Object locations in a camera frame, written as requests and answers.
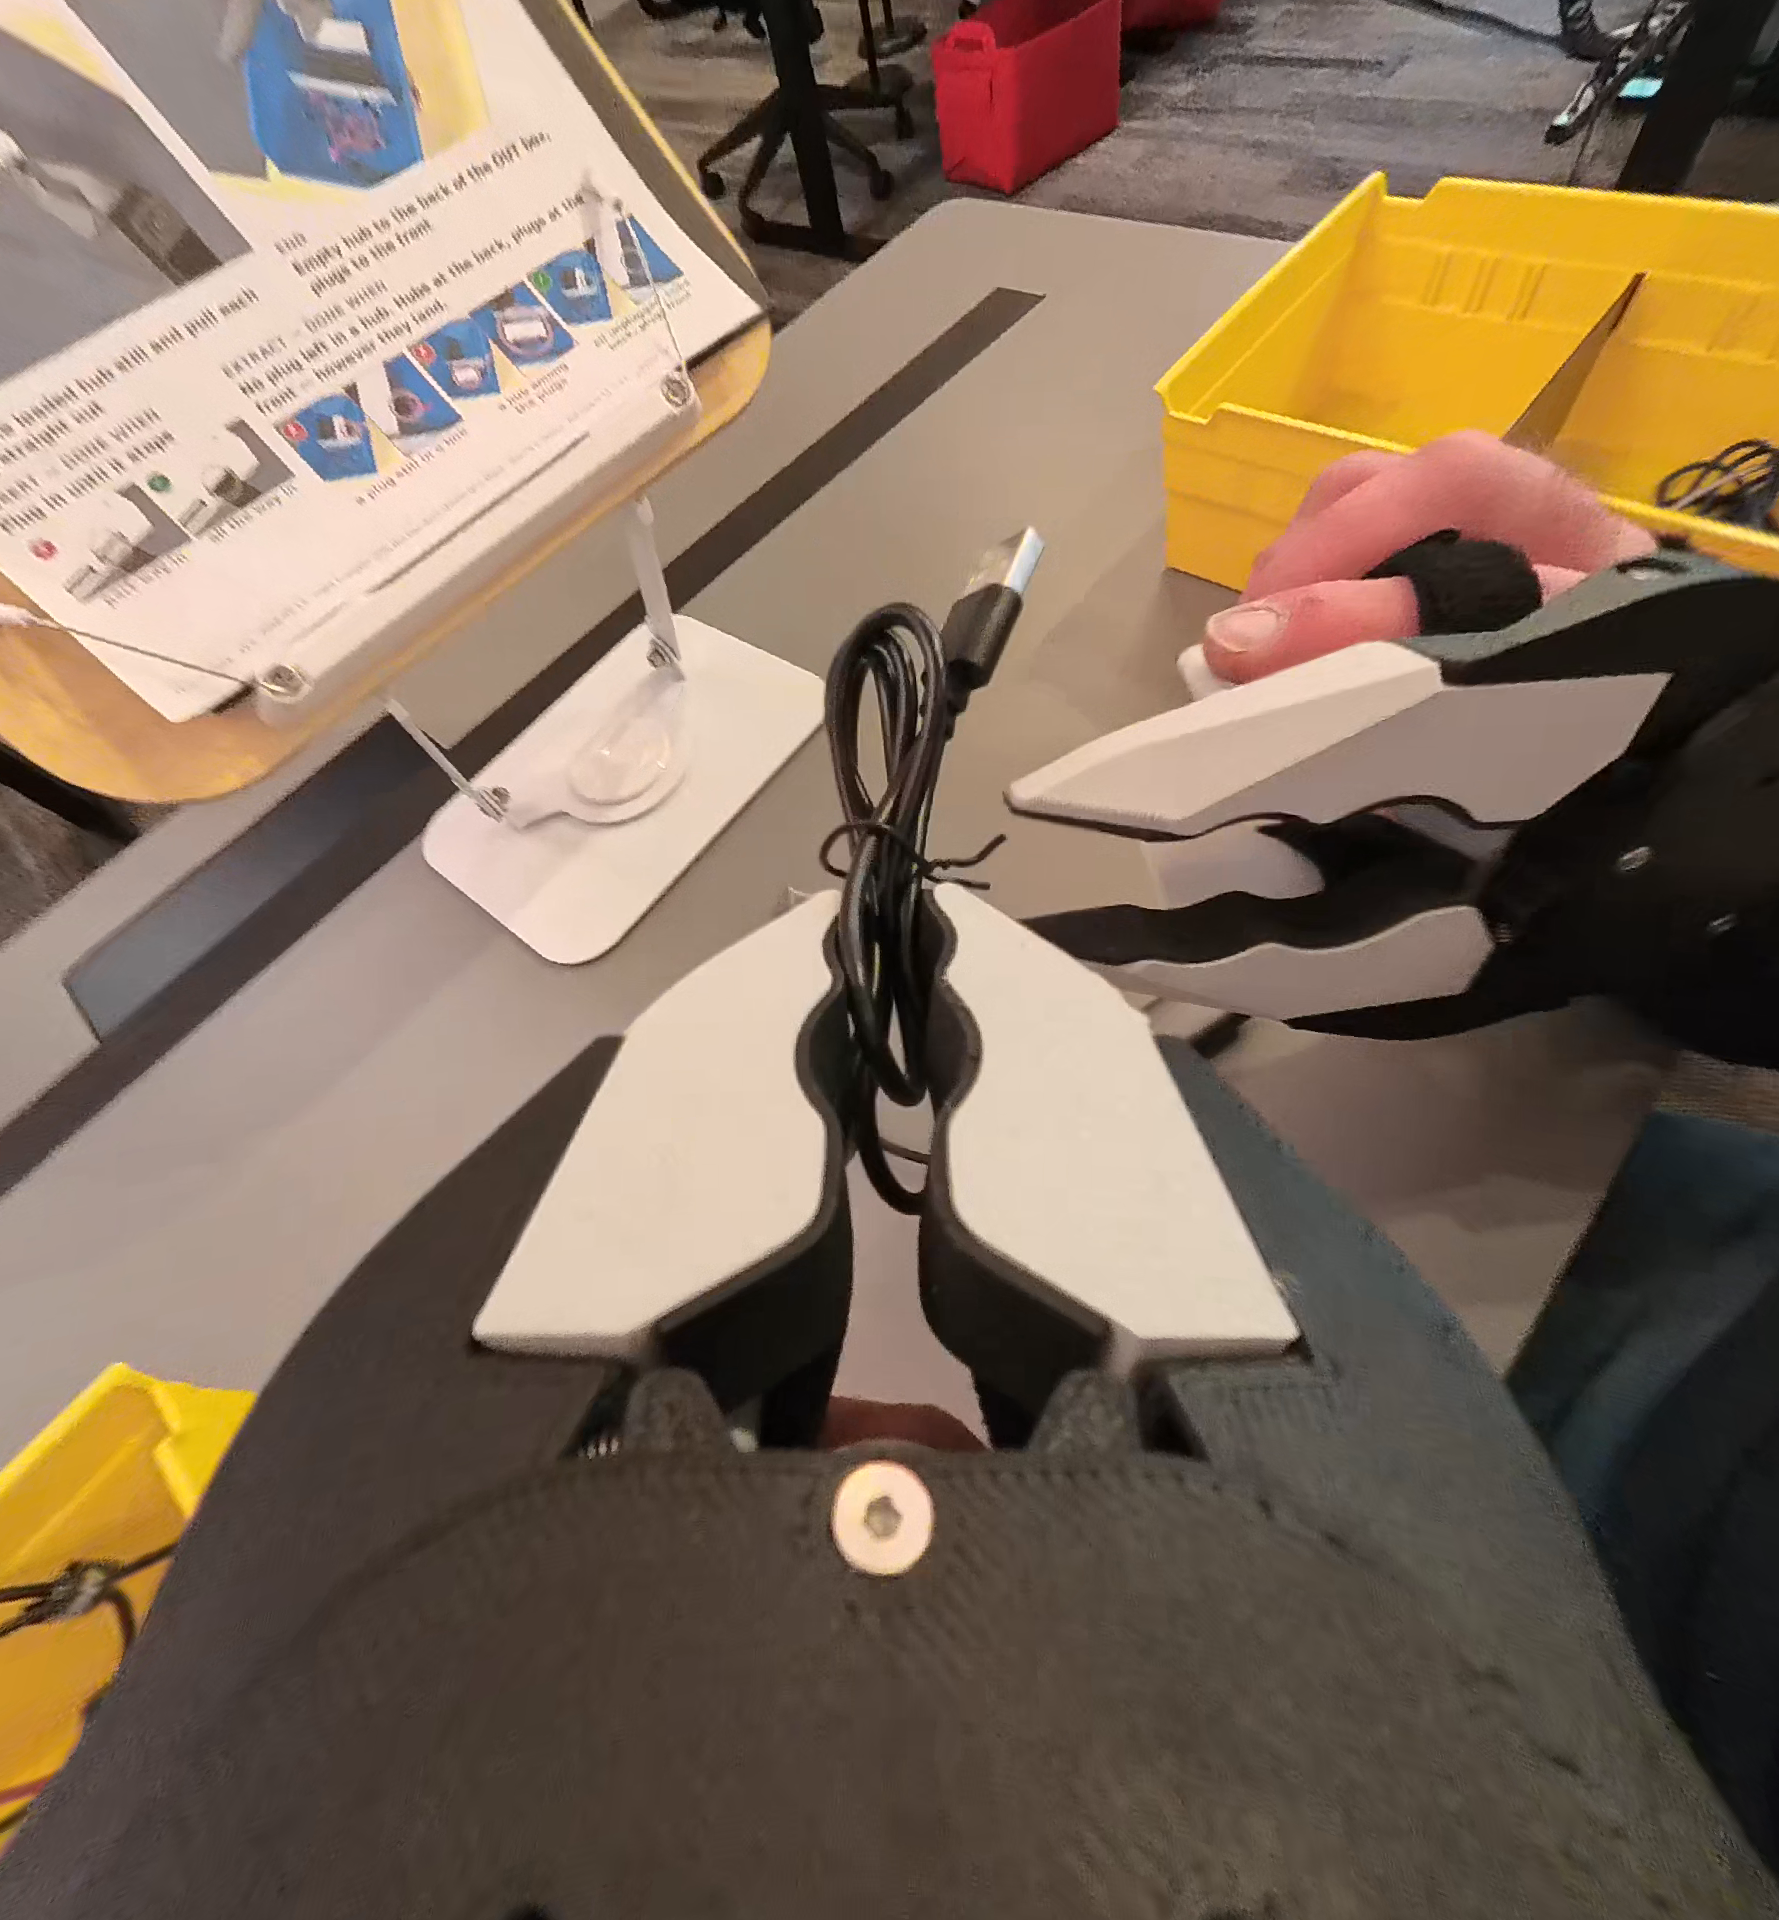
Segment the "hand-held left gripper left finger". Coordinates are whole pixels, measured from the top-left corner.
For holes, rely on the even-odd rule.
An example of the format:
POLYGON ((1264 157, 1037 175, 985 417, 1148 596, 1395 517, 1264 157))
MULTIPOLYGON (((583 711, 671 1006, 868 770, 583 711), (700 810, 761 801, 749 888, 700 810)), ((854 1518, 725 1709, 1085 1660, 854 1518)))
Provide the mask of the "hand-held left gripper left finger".
POLYGON ((698 963, 627 1030, 472 1325, 510 1357, 693 1374, 813 1444, 848 1328, 836 894, 698 963))

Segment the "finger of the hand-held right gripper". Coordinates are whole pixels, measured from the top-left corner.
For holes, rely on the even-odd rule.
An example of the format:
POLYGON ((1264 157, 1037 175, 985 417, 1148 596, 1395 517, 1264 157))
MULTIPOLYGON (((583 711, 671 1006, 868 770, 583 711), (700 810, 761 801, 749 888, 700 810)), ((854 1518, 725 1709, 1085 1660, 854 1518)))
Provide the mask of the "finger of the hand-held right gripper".
POLYGON ((1452 822, 1452 851, 1483 853, 1615 762, 1667 684, 1452 684, 1407 645, 1354 645, 1107 735, 1007 804, 1139 841, 1155 899, 1306 898, 1323 880, 1276 829, 1423 808, 1452 822))
POLYGON ((1495 957, 1467 902, 1204 899, 1035 916, 1035 935, 1123 993, 1267 1020, 1459 997, 1495 957))

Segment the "red fabric bin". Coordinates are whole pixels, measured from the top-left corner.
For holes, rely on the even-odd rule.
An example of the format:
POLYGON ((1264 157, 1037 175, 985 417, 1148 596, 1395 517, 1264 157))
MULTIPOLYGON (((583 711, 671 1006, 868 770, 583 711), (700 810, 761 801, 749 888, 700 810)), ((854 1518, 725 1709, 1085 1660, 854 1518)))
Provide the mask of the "red fabric bin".
POLYGON ((1120 3, 988 3, 929 47, 950 182, 1012 197, 1120 125, 1120 3))

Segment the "person's right hand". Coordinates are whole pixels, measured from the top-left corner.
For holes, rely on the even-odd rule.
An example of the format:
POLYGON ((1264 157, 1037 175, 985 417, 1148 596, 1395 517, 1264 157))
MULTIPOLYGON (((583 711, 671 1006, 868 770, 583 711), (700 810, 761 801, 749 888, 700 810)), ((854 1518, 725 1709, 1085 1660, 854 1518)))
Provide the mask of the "person's right hand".
POLYGON ((1513 548, 1543 598, 1657 549, 1591 489, 1478 431, 1412 454, 1360 451, 1311 482, 1237 602, 1208 621, 1205 672, 1247 684, 1357 643, 1419 637, 1412 583, 1374 569, 1439 533, 1513 548))

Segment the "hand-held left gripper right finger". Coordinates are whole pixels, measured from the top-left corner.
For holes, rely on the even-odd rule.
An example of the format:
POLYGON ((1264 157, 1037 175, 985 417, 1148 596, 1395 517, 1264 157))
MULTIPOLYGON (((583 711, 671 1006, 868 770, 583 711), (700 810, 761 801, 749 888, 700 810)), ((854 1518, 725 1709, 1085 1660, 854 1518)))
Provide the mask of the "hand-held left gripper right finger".
POLYGON ((1290 1357, 1296 1315, 1142 1012, 960 885, 924 940, 920 1301, 999 1441, 1078 1374, 1290 1357))

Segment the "person's blue jeans leg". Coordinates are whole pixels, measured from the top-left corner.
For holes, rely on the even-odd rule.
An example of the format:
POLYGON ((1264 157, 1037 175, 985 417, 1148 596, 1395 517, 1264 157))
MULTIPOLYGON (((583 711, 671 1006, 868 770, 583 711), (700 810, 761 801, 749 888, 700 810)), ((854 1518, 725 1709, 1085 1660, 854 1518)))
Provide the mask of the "person's blue jeans leg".
POLYGON ((1508 1386, 1779 1880, 1779 1140, 1652 1118, 1508 1386))

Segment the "yellow plastic bin with divider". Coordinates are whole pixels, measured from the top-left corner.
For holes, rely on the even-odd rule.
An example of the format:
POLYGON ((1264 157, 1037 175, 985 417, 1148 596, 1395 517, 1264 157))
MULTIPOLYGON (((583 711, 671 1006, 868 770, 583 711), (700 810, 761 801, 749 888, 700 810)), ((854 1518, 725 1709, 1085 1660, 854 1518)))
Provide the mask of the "yellow plastic bin with divider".
POLYGON ((1626 518, 1779 579, 1779 538, 1660 506, 1664 478, 1779 448, 1779 206, 1375 175, 1158 381, 1164 564, 1243 588, 1309 485, 1360 451, 1505 437, 1633 280, 1547 456, 1626 518))

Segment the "white document stand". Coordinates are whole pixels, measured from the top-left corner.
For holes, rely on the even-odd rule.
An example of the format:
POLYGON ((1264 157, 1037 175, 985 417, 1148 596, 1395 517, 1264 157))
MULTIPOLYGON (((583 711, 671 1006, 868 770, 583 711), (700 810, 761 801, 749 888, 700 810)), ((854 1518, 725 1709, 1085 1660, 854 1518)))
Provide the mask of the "white document stand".
POLYGON ((0 750, 99 799, 189 804, 260 782, 385 700, 454 790, 423 830, 426 865, 559 965, 610 954, 807 745, 821 711, 811 672, 673 606, 647 493, 754 396, 773 328, 737 243, 583 21, 580 40, 589 53, 571 64, 606 74, 763 300, 763 323, 691 367, 695 420, 418 598, 321 684, 255 683, 185 722, 161 718, 0 576, 0 750))

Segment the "black swivel chair base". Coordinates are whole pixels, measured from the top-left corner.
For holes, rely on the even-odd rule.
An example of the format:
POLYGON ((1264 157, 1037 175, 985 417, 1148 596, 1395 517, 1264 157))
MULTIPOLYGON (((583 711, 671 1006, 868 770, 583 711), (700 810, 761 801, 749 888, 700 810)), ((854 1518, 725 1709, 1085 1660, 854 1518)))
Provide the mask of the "black swivel chair base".
POLYGON ((777 86, 735 122, 695 163, 695 181, 704 197, 721 204, 728 182, 721 165, 751 151, 753 158, 735 190, 735 211, 744 238, 780 252, 818 257, 841 265, 861 265, 881 250, 884 241, 847 227, 835 158, 847 157, 863 171, 869 197, 881 206, 897 190, 897 178, 877 152, 847 122, 863 116, 888 116, 894 136, 910 140, 916 132, 913 114, 915 80, 894 60, 924 42, 920 21, 896 21, 894 4, 857 3, 863 71, 847 84, 821 82, 813 72, 811 50, 824 32, 821 4, 743 4, 744 19, 761 26, 777 86), (773 167, 791 152, 805 218, 782 222, 756 206, 773 167))

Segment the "printed instruction sheet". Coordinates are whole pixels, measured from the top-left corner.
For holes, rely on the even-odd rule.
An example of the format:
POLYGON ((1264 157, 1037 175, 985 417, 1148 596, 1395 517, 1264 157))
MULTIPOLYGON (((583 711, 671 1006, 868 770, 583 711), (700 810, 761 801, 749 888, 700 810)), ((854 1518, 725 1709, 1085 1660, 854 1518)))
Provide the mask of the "printed instruction sheet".
POLYGON ((555 4, 0 4, 0 576, 171 722, 697 419, 754 277, 555 4))

